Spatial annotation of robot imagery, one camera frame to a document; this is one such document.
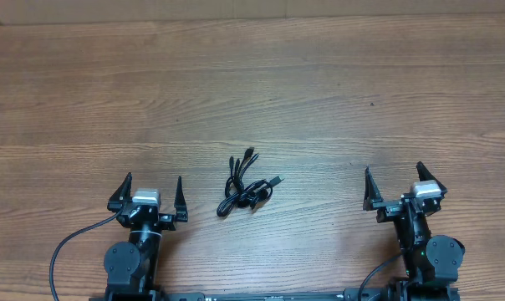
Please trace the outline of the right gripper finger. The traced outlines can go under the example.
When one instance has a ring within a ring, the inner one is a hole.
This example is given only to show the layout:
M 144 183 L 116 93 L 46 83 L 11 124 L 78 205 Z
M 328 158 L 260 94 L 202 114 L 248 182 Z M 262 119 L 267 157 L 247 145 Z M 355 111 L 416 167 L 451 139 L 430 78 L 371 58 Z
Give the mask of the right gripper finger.
M 370 168 L 365 168 L 365 195 L 363 200 L 363 209 L 365 211 L 375 210 L 379 203 L 383 202 L 383 197 L 380 194 L 379 188 L 376 185 Z
M 434 181 L 439 186 L 442 195 L 447 193 L 447 188 L 431 174 L 422 161 L 416 163 L 416 170 L 420 181 Z

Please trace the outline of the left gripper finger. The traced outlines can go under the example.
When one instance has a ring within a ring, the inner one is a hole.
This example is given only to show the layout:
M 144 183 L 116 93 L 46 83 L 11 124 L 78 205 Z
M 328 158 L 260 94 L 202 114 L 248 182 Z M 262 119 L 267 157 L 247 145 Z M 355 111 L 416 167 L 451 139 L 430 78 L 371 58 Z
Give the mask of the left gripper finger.
M 188 222 L 188 211 L 186 200 L 182 190 L 182 177 L 178 176 L 176 185 L 176 195 L 174 200 L 174 208 L 176 209 L 176 221 Z
M 111 212 L 119 212 L 121 208 L 131 201 L 132 174 L 127 173 L 125 179 L 115 190 L 107 202 L 107 209 Z

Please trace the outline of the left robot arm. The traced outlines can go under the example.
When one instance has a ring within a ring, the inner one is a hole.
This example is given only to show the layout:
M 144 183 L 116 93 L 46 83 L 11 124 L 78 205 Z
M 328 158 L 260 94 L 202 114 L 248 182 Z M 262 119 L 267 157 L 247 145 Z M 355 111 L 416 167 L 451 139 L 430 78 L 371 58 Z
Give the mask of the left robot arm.
M 164 231 L 175 231 L 178 222 L 188 221 L 188 211 L 177 180 L 174 213 L 161 213 L 161 194 L 157 189 L 131 190 L 128 174 L 108 200 L 107 209 L 118 223 L 130 231 L 125 242 L 111 246 L 105 254 L 106 300 L 166 300 L 155 284 L 159 251 Z

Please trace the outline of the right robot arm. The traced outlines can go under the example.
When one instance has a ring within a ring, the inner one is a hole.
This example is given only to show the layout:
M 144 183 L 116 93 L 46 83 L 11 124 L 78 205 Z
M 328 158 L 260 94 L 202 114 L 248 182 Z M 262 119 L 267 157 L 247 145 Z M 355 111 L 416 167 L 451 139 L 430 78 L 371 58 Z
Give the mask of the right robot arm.
M 441 210 L 447 188 L 422 162 L 416 164 L 419 181 L 396 200 L 387 201 L 365 169 L 363 209 L 376 213 L 378 223 L 394 224 L 400 252 L 372 270 L 359 286 L 359 300 L 458 300 L 451 284 L 458 280 L 466 249 L 454 237 L 432 235 L 426 218 Z M 406 276 L 392 278 L 384 288 L 367 289 L 379 271 L 402 259 Z

